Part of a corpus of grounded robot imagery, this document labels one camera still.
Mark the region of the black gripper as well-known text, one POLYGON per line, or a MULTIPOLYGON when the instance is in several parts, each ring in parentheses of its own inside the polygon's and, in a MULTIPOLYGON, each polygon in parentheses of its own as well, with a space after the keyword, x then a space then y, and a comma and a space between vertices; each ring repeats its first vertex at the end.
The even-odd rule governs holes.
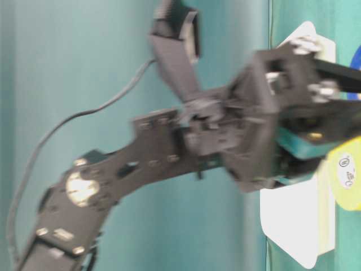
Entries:
POLYGON ((360 135, 360 101, 327 102, 320 79, 360 93, 360 70, 315 57, 287 43, 258 51, 232 83, 201 91, 190 60, 180 63, 185 150, 181 172, 224 167, 242 190, 306 181, 327 154, 360 135))

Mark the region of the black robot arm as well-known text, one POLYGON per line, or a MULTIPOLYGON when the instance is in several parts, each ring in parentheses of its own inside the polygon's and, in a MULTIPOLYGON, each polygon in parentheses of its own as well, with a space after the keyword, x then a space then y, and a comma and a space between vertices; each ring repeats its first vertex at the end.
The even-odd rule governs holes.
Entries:
POLYGON ((81 270, 111 209, 143 186, 222 167, 241 191, 277 189, 304 181, 360 134, 360 102, 337 96, 360 92, 359 70, 286 43, 255 52, 232 83, 201 91, 179 41, 153 48, 184 112, 137 117, 129 145, 79 157, 44 194, 16 270, 81 270))

